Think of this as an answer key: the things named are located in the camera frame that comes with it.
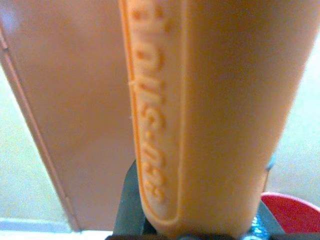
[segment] red bucket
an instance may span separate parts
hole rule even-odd
[[[320,232],[320,208],[297,197],[264,192],[261,200],[286,233]]]

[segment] raised lettering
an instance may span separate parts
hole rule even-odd
[[[138,75],[135,77],[136,84],[141,88],[152,89],[154,91],[160,91],[164,87],[164,81],[156,79],[154,77]]]
[[[134,63],[143,70],[155,71],[162,66],[161,51],[150,42],[136,42],[132,47]]]
[[[161,112],[154,107],[144,105],[141,115],[154,130],[160,130],[165,125]]]
[[[145,132],[145,139],[147,141],[153,141],[155,139],[155,136],[151,131],[146,131]]]
[[[139,0],[129,4],[129,19],[132,30],[166,32],[168,21],[163,9],[154,0]]]
[[[152,163],[154,166],[164,166],[165,160],[162,153],[151,144],[144,142],[141,146],[141,151],[143,153],[143,156],[145,156],[148,160],[148,162]]]
[[[165,201],[166,199],[165,193],[159,187],[156,187],[149,180],[145,180],[143,185],[146,192],[150,193],[151,196],[160,204],[162,204]]]
[[[142,85],[135,85],[135,92],[142,101],[151,105],[161,105],[164,102],[163,96]]]
[[[165,177],[156,167],[152,166],[149,162],[142,164],[142,171],[148,179],[156,186],[162,186],[165,183]]]

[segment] black metal part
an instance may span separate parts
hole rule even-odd
[[[178,240],[235,240],[228,235],[202,234],[202,235],[183,235],[177,238]],[[163,235],[147,234],[147,235],[116,235],[109,236],[106,240],[170,240]]]
[[[320,233],[273,235],[270,237],[270,240],[320,240]]]
[[[142,210],[136,161],[126,173],[113,235],[156,234]]]

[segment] orange plastic handle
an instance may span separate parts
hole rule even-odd
[[[120,8],[145,215],[169,237],[238,237],[256,213],[319,2],[121,0]]]

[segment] white wall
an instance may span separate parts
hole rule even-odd
[[[320,206],[320,34],[275,157],[266,190]]]
[[[64,210],[1,67],[0,218],[67,224]]]

